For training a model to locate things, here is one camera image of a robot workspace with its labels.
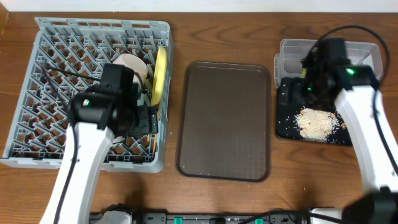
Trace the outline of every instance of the white round object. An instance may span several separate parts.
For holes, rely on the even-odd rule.
[[[139,57],[136,57],[132,54],[121,54],[113,62],[113,64],[124,65],[128,68],[133,69],[135,72],[139,74],[139,76],[142,79],[142,82],[145,83],[148,74],[147,65]],[[134,76],[133,82],[139,82],[136,76]]]

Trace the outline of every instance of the green tape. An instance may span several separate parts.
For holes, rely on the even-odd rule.
[[[256,221],[254,221],[255,224],[264,224],[264,220],[262,218],[258,218],[256,219]]]
[[[175,217],[174,218],[174,224],[182,224],[182,218],[181,217]]]

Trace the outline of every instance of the gray tray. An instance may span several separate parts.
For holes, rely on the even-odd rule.
[[[271,168],[268,70],[195,62],[184,88],[177,169],[189,177],[265,180]]]
[[[22,85],[6,148],[0,162],[12,167],[58,169],[65,148],[67,114],[59,107],[51,87],[41,78],[40,65],[100,78],[103,65],[120,54],[134,54],[147,64],[148,90],[152,90],[157,50],[166,48],[167,71],[159,105],[159,133],[130,137],[113,145],[102,165],[108,171],[159,172],[164,167],[167,104],[173,72],[174,42],[170,26],[158,21],[35,18],[40,27]],[[68,101],[95,82],[66,77],[49,70],[59,95]],[[139,104],[150,105],[150,91]]]

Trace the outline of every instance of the yellow-green object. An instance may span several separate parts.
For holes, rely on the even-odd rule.
[[[162,98],[164,78],[166,77],[167,52],[159,47],[156,58],[154,85],[152,86],[152,105],[158,105]]]

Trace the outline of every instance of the clear plastic container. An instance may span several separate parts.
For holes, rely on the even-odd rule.
[[[301,59],[316,40],[284,39],[280,42],[280,53],[274,59],[274,79],[278,88],[284,77],[302,77]],[[377,79],[383,76],[379,46],[374,43],[346,41],[348,58],[353,65],[369,65]]]

